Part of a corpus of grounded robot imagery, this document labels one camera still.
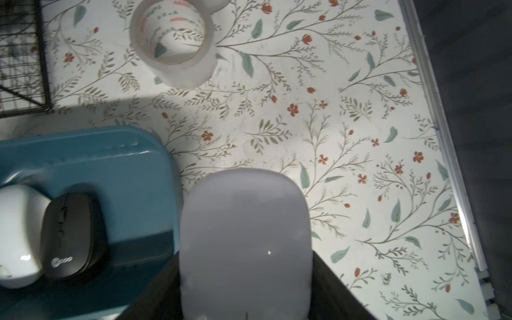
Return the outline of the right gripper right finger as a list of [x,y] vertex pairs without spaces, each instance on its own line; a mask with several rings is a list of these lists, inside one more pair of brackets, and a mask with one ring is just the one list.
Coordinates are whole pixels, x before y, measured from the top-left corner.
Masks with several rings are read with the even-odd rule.
[[309,318],[312,320],[376,320],[316,252],[313,252]]

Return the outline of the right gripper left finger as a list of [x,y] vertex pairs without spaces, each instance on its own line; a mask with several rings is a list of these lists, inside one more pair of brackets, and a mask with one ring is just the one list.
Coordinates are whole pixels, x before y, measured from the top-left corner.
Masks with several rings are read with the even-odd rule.
[[117,319],[182,320],[179,253],[176,253]]

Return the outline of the black mouse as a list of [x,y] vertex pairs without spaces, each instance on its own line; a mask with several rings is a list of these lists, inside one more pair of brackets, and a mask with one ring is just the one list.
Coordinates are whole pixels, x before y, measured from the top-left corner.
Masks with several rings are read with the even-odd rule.
[[71,192],[52,200],[43,217],[40,257],[53,281],[83,277],[109,254],[101,206],[90,193]]

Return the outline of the silver grey mouse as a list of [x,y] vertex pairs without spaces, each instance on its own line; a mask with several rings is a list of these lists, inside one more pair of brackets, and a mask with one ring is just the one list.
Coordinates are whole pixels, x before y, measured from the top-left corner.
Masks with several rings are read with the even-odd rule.
[[309,210],[290,178],[232,169],[190,190],[179,248],[186,319],[306,319],[312,269]]

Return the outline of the teal storage box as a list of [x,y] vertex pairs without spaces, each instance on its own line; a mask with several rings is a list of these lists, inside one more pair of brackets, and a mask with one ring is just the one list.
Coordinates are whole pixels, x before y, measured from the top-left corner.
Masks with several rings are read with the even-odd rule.
[[99,319],[122,313],[179,249],[183,194],[164,146],[135,127],[105,127],[1,142],[1,185],[51,199],[96,200],[109,255],[84,278],[42,278],[1,290],[2,319]]

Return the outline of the white rounded mouse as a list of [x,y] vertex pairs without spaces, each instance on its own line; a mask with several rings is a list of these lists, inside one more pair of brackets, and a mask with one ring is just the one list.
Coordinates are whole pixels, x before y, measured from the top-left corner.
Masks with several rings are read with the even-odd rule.
[[51,200],[26,185],[1,188],[1,286],[26,287],[42,276],[40,239]]

